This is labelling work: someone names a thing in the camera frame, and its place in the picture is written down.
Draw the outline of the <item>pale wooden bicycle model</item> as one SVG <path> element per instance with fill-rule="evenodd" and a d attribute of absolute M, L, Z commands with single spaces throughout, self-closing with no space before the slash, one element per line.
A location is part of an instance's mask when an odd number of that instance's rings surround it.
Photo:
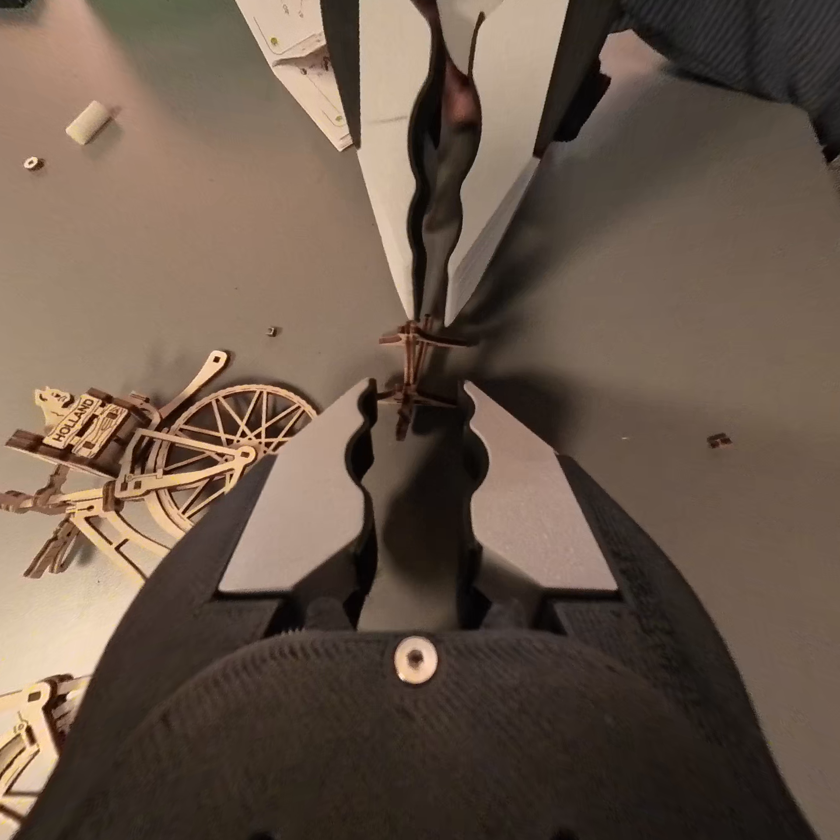
<path fill-rule="evenodd" d="M 212 351 L 167 404 L 136 392 L 34 390 L 44 415 L 2 461 L 2 838 L 35 803 L 119 614 L 216 500 L 317 415 L 278 385 L 204 394 Z"/>

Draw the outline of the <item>person's right forearm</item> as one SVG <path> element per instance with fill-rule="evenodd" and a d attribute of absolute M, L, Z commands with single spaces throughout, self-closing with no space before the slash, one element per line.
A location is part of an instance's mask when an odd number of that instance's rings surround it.
<path fill-rule="evenodd" d="M 631 29 L 682 72 L 808 117 L 828 163 L 839 152 L 838 1 L 623 1 Z"/>

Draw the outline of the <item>small brown wooden tower model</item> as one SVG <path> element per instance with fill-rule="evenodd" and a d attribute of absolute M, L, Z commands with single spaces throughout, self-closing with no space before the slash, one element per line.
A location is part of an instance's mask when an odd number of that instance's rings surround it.
<path fill-rule="evenodd" d="M 419 407 L 456 410 L 457 401 L 426 392 L 421 377 L 431 349 L 458 350 L 471 348 L 475 341 L 452 338 L 433 331 L 434 319 L 426 315 L 422 320 L 408 320 L 394 333 L 380 337 L 381 346 L 399 346 L 403 351 L 402 379 L 378 391 L 378 403 L 395 406 L 395 440 L 403 442 Z"/>

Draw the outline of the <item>white paper instruction sheet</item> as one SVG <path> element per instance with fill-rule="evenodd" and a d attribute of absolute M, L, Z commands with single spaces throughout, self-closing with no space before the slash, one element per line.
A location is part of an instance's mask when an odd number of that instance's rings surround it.
<path fill-rule="evenodd" d="M 352 144 L 320 1 L 237 1 L 269 68 L 338 151 Z"/>

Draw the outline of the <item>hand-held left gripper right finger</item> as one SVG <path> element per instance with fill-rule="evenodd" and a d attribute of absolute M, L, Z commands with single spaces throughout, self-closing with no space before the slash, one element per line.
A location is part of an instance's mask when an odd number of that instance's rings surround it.
<path fill-rule="evenodd" d="M 467 503 L 469 592 L 522 607 L 616 599 L 619 584 L 558 453 L 474 382 L 462 395 L 477 467 Z"/>

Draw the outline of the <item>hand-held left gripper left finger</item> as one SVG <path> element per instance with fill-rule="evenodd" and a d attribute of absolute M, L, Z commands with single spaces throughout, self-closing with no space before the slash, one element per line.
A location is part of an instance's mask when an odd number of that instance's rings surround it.
<path fill-rule="evenodd" d="M 217 586 L 234 598 L 278 596 L 296 614 L 330 599 L 359 625 L 377 569 L 364 477 L 374 463 L 375 379 L 342 394 L 271 462 Z"/>

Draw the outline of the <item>small white cylinder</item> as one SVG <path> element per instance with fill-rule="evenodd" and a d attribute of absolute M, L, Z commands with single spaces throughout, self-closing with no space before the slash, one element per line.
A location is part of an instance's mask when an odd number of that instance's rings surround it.
<path fill-rule="evenodd" d="M 112 120 L 112 111 L 91 101 L 65 128 L 67 137 L 78 145 L 89 144 Z"/>

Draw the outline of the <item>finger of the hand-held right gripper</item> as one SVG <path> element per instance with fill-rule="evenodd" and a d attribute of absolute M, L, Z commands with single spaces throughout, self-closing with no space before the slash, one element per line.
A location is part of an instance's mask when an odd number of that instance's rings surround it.
<path fill-rule="evenodd" d="M 423 309 L 424 219 L 436 164 L 440 48 L 434 2 L 360 2 L 358 158 L 406 318 Z"/>
<path fill-rule="evenodd" d="M 445 325 L 476 291 L 538 168 L 534 147 L 567 1 L 443 2 L 443 35 L 479 100 L 476 157 L 459 190 Z"/>

